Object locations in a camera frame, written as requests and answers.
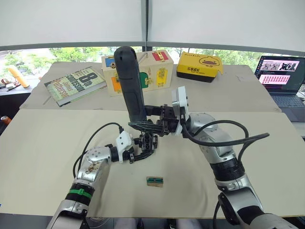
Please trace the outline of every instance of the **yellow sticker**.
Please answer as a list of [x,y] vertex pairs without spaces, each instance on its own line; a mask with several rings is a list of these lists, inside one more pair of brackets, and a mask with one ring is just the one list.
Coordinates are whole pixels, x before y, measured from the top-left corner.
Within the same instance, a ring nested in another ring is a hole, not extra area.
[[166,84],[166,78],[167,78],[167,69],[160,68],[159,71],[157,71],[157,86],[163,87]]

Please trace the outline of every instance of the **green band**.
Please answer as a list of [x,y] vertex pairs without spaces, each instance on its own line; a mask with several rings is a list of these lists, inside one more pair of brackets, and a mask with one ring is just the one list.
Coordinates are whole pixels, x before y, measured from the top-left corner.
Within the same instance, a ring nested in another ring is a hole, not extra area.
[[75,193],[75,194],[78,194],[78,195],[82,195],[82,196],[85,196],[85,197],[88,197],[88,198],[92,198],[92,195],[88,192],[85,192],[84,189],[70,189],[69,193]]

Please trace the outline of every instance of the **book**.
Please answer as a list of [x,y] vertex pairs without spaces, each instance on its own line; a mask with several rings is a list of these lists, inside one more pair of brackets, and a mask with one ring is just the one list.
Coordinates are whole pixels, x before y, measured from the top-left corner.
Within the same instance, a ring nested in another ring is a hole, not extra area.
[[92,67],[81,69],[44,84],[52,98],[63,106],[99,88],[106,87],[106,81]]

